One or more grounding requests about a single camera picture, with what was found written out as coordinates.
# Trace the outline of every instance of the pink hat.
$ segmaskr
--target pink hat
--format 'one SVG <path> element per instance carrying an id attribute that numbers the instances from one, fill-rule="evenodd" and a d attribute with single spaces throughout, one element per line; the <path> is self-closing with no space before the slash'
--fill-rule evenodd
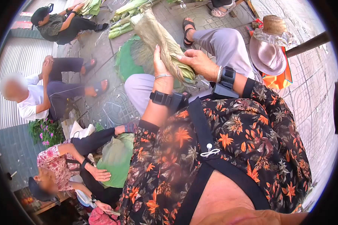
<path id="1" fill-rule="evenodd" d="M 282 74 L 287 65 L 280 46 L 265 41 L 259 41 L 253 36 L 249 42 L 249 53 L 254 66 L 271 76 Z"/>

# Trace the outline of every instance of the green plastic bag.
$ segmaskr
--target green plastic bag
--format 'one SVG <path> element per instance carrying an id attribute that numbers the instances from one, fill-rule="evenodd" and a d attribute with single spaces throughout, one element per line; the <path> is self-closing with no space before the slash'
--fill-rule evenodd
<path id="1" fill-rule="evenodd" d="M 128 175 L 130 159 L 133 155 L 134 134 L 119 134 L 103 147 L 103 157 L 98 161 L 98 169 L 111 173 L 110 180 L 103 182 L 108 187 L 124 187 Z"/>

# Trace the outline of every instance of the white shirt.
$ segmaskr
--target white shirt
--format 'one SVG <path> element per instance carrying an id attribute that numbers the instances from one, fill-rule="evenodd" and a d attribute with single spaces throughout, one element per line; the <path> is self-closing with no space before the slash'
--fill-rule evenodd
<path id="1" fill-rule="evenodd" d="M 38 85 L 39 76 L 33 74 L 26 77 L 28 82 L 29 97 L 18 103 L 19 114 L 23 119 L 36 120 L 48 117 L 49 110 L 36 113 L 36 106 L 44 102 L 44 86 Z"/>

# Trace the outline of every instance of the silver bracelet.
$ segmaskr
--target silver bracelet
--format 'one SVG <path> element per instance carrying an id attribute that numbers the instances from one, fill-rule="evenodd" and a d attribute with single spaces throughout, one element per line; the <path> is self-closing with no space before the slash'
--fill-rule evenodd
<path id="1" fill-rule="evenodd" d="M 222 78 L 221 75 L 222 75 L 222 66 L 219 66 L 219 71 L 218 71 L 218 75 L 217 75 L 217 83 L 220 82 L 220 79 Z"/>
<path id="2" fill-rule="evenodd" d="M 154 77 L 154 80 L 156 80 L 157 78 L 160 78 L 160 77 L 172 77 L 172 75 L 170 75 L 170 74 L 160 74 L 160 75 L 158 75 L 158 76 L 156 76 L 156 77 Z"/>

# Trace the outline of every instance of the black floral blouse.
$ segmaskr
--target black floral blouse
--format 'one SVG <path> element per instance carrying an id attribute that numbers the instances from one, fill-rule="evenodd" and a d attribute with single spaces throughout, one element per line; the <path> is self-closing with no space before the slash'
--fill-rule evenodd
<path id="1" fill-rule="evenodd" d="M 298 210 L 311 185 L 307 155 L 285 101 L 248 79 L 243 98 L 203 100 L 223 160 L 250 176 L 277 212 Z M 141 121 L 121 197 L 123 224 L 173 224 L 199 170 L 198 140 L 186 108 L 158 128 Z"/>

